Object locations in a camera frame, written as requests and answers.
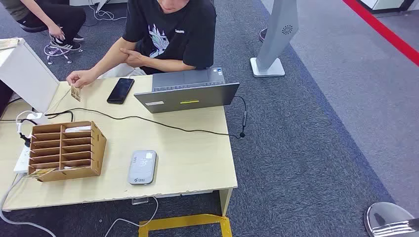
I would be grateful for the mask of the crouching person's hand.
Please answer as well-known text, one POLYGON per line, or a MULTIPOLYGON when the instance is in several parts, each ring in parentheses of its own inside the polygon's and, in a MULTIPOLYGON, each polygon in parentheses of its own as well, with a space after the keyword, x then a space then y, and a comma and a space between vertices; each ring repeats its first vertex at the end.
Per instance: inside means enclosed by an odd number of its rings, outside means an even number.
POLYGON ((52 37, 55 37, 60 40, 65 40, 65 34, 61 30, 61 28, 56 24, 49 24, 48 26, 48 32, 52 37))

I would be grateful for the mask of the seated person's right hand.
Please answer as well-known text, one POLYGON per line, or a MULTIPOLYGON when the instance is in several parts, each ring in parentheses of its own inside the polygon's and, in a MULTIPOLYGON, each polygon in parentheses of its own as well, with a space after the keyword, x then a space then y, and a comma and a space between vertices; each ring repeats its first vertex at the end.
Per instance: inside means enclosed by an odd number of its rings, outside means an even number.
POLYGON ((76 88, 82 88, 93 81, 95 81, 99 77, 93 70, 80 70, 80 71, 73 71, 67 77, 66 81, 69 85, 72 85, 76 88))

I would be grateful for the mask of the seated person's left hand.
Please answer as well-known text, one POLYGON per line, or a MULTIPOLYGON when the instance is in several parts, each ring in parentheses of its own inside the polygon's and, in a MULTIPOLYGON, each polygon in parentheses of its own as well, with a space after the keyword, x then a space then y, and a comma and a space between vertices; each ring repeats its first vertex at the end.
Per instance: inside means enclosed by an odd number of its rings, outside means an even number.
POLYGON ((120 48, 120 51, 124 54, 127 54, 127 58, 124 63, 128 64, 133 68, 147 66, 149 62, 149 57, 142 55, 141 53, 135 50, 128 50, 126 48, 120 48))

